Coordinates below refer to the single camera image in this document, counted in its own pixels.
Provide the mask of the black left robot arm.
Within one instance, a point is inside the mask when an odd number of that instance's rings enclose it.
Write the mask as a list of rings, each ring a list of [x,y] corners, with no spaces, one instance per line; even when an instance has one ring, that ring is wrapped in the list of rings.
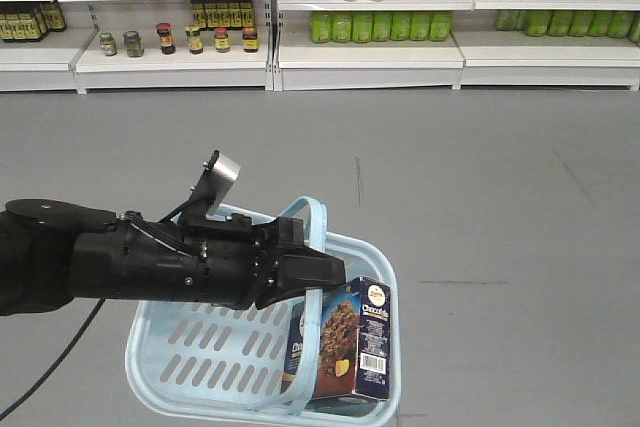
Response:
[[[346,282],[342,260],[308,247],[290,217],[211,220],[193,208],[147,222],[49,199],[1,214],[1,313],[55,311],[76,298],[263,309]]]

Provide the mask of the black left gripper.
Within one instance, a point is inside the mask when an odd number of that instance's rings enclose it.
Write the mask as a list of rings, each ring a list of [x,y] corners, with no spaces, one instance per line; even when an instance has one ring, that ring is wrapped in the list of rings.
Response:
[[[181,301],[264,309],[346,283],[341,259],[305,243],[301,219],[277,217],[255,224],[242,214],[222,221],[183,214],[179,226],[185,243],[197,250],[195,257],[183,260]]]

